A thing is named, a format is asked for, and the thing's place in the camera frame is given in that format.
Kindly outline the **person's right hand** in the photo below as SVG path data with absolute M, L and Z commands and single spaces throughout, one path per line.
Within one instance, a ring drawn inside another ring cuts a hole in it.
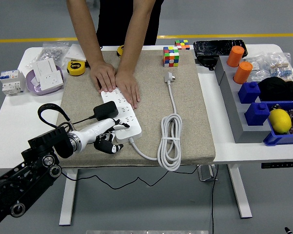
M 116 88 L 116 70 L 105 61 L 90 64 L 90 77 L 98 93 L 112 92 Z

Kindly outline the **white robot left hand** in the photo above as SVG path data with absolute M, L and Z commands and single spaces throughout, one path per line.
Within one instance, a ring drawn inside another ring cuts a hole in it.
M 87 126 L 80 131 L 68 133 L 74 152 L 81 152 L 87 144 L 106 154 L 114 154 L 123 148 L 123 144 L 115 145 L 113 140 L 117 130 L 129 129 L 130 126 L 119 119 L 107 118 Z

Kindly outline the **person's left hand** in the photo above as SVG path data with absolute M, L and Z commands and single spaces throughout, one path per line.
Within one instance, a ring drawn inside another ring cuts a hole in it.
M 116 86 L 133 109 L 138 108 L 140 92 L 136 78 L 130 71 L 118 70 L 115 76 Z

